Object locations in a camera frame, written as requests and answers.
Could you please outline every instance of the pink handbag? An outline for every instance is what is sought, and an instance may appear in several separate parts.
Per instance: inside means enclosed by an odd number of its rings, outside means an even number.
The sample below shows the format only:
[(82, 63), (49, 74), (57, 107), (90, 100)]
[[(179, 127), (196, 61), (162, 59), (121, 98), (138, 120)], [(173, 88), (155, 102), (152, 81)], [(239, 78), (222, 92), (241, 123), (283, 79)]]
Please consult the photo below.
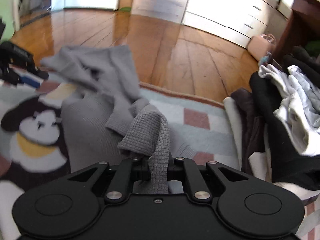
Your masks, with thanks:
[(272, 34), (255, 35), (248, 44), (248, 52), (259, 61), (267, 52), (272, 54), (275, 47), (276, 38)]

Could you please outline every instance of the pile of clothes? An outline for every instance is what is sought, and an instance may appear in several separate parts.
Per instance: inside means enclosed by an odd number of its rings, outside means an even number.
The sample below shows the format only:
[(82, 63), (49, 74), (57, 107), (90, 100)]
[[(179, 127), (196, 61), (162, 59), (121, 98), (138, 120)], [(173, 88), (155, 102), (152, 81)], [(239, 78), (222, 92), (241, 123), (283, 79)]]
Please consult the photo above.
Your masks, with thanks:
[(252, 74), (252, 93), (224, 100), (241, 170), (295, 193), (320, 193), (320, 63), (302, 47)]

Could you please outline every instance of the handbag handle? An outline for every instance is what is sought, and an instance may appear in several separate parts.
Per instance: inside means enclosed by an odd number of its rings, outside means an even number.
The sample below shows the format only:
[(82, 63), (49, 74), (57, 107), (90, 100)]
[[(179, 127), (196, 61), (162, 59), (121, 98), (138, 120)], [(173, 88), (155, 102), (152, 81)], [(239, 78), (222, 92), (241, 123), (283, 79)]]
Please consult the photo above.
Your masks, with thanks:
[(276, 38), (272, 34), (268, 34), (268, 35), (262, 34), (261, 36), (266, 40), (268, 40), (270, 43), (274, 45), (276, 44)]

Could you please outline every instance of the brown rug edge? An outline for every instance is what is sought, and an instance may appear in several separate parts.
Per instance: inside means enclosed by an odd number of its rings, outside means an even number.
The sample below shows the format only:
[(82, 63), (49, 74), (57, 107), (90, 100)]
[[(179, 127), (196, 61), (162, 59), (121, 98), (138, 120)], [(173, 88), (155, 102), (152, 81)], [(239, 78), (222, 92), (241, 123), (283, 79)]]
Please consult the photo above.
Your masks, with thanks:
[(167, 90), (165, 88), (161, 88), (161, 87), (157, 87), (157, 86), (154, 86), (154, 85), (150, 85), (150, 84), (145, 83), (145, 82), (140, 82), (139, 86), (140, 86), (140, 88), (149, 89), (151, 91), (158, 92), (158, 93), (163, 94), (165, 96), (182, 98), (182, 99), (189, 99), (189, 100), (192, 100), (192, 101), (196, 101), (196, 102), (200, 102), (200, 103), (203, 103), (203, 104), (207, 104), (207, 105), (211, 105), (211, 106), (215, 106), (215, 107), (219, 107), (221, 109), (224, 109), (224, 104), (219, 103), (217, 101), (214, 101), (212, 99), (203, 98), (203, 97), (199, 97), (199, 96), (195, 96), (195, 95), (179, 93), (179, 92), (174, 92), (174, 91), (171, 91), (171, 90)]

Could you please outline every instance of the drawer handle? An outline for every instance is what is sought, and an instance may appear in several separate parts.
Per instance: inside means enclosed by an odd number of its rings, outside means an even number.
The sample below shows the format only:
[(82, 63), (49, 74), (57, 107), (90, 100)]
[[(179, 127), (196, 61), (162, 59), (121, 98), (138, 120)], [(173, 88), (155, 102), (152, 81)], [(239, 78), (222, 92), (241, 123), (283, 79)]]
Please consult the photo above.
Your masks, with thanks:
[(253, 27), (251, 27), (250, 25), (245, 24), (245, 26), (247, 26), (247, 27), (249, 27), (249, 28), (253, 29)]
[(256, 9), (258, 9), (259, 11), (261, 11), (261, 9), (260, 8), (258, 8), (257, 6), (254, 6), (254, 5), (252, 5), (253, 7), (255, 7)]

